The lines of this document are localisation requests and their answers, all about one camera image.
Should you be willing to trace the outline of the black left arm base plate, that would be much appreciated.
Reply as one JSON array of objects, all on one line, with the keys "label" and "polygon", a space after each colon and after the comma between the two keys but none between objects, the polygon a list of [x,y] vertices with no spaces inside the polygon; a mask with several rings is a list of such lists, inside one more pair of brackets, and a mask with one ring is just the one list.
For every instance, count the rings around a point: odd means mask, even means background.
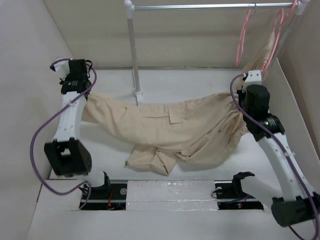
[{"label": "black left arm base plate", "polygon": [[81,208],[83,211],[124,211],[127,203],[126,181],[112,182],[107,186],[96,188],[91,191],[86,204]]}]

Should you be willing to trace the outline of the beige cargo trousers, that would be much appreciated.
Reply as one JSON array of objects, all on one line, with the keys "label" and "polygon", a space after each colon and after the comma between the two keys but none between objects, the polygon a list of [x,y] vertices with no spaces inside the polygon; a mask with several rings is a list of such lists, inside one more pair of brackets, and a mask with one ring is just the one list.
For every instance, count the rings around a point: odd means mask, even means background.
[{"label": "beige cargo trousers", "polygon": [[134,145],[126,165],[168,176],[177,162],[215,168],[237,149],[246,123],[228,92],[178,103],[134,106],[88,96],[82,120]]}]

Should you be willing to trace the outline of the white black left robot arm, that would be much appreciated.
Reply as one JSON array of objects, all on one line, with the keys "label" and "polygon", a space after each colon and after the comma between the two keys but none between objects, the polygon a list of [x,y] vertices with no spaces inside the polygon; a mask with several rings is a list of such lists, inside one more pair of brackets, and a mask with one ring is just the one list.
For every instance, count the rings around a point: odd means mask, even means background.
[{"label": "white black left robot arm", "polygon": [[80,141],[82,114],[92,88],[92,62],[59,58],[50,69],[59,75],[63,111],[52,141],[44,145],[45,155],[57,176],[80,177],[95,195],[106,194],[111,188],[109,177],[104,171],[92,171],[91,154]]}]

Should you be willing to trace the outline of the pink hanger with trousers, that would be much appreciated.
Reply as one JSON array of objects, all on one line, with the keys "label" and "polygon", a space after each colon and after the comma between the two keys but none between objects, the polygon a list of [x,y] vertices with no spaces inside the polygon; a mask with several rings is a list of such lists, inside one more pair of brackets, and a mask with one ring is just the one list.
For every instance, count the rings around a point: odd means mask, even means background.
[{"label": "pink hanger with trousers", "polygon": [[264,63],[262,65],[262,67],[260,69],[261,74],[264,74],[267,71],[267,69],[269,68],[269,66],[271,64],[271,61],[272,61],[272,59],[274,57],[277,45],[278,45],[278,41],[279,41],[279,38],[280,38],[282,27],[284,26],[286,21],[291,17],[291,15],[294,13],[296,5],[299,5],[299,1],[298,0],[294,0],[292,2],[292,6],[290,7],[290,10],[289,10],[289,12],[287,14],[285,14],[285,11],[284,11],[283,8],[281,8],[277,12],[277,14],[276,14],[276,16],[274,18],[274,21],[273,21],[273,26],[272,26],[272,33],[273,33],[275,38],[274,38],[274,41],[273,41],[273,45],[272,45],[271,52],[269,54],[268,60],[267,60],[266,63]]}]

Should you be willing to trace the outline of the silver clothes rack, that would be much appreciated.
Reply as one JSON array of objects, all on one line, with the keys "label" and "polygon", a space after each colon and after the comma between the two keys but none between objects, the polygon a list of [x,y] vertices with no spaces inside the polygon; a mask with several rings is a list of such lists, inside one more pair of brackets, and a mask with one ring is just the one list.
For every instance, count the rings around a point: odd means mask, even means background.
[{"label": "silver clothes rack", "polygon": [[[256,12],[250,2],[256,3]],[[122,1],[137,105],[143,104],[145,96],[139,70],[242,68],[270,36],[277,12],[284,9],[286,15],[292,3],[293,0]],[[298,3],[282,27],[285,35],[308,5],[306,0]],[[249,8],[255,14],[249,18],[243,56],[236,66],[238,41]]]}]

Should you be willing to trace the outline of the beige trousers hung on hanger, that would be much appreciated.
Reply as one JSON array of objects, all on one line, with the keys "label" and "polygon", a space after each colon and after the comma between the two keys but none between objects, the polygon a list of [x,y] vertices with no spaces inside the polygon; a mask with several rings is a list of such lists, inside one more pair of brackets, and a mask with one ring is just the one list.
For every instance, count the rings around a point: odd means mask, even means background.
[{"label": "beige trousers hung on hanger", "polygon": [[[263,64],[268,61],[273,43],[275,40],[274,34],[271,32],[267,38],[264,45],[259,49],[259,51],[252,57],[252,59],[243,67],[242,73],[246,74],[252,70],[261,70]],[[268,70],[265,73],[261,74],[262,79],[264,80],[268,75]]]}]

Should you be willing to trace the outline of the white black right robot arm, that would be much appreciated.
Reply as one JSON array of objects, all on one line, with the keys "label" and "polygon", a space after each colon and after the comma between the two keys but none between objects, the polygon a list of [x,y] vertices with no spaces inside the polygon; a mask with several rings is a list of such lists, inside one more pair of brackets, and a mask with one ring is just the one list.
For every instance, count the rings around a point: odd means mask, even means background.
[{"label": "white black right robot arm", "polygon": [[269,111],[269,91],[262,85],[252,84],[236,93],[232,99],[280,185],[280,190],[276,190],[253,173],[245,172],[238,181],[240,189],[266,205],[281,227],[306,221],[319,225],[320,195],[300,170],[280,119]]}]

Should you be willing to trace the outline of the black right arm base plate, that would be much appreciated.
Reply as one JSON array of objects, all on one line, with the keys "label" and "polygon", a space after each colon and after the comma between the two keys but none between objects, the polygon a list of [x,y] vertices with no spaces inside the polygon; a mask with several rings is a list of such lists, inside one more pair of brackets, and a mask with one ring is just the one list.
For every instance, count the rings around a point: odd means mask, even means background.
[{"label": "black right arm base plate", "polygon": [[215,190],[211,196],[217,201],[218,210],[263,210],[263,204],[254,197],[236,191],[231,180],[214,182]]}]

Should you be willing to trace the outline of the pink plastic hanger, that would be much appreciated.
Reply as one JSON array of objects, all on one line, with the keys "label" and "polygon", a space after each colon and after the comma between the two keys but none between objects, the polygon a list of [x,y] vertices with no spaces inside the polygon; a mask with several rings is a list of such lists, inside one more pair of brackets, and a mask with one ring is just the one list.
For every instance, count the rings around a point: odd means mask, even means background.
[{"label": "pink plastic hanger", "polygon": [[247,31],[249,19],[257,11],[256,3],[251,1],[250,4],[254,5],[254,8],[253,8],[254,9],[254,13],[251,14],[252,8],[248,9],[248,11],[246,13],[246,16],[245,16],[245,19],[244,19],[244,22],[243,22],[243,25],[242,25],[242,28],[241,28],[241,32],[240,32],[240,35],[239,35],[238,46],[237,46],[237,51],[236,51],[236,58],[235,58],[235,66],[236,67],[239,66],[239,64],[241,63],[242,57],[243,57],[244,45],[245,45],[245,37],[246,37],[246,31]]}]

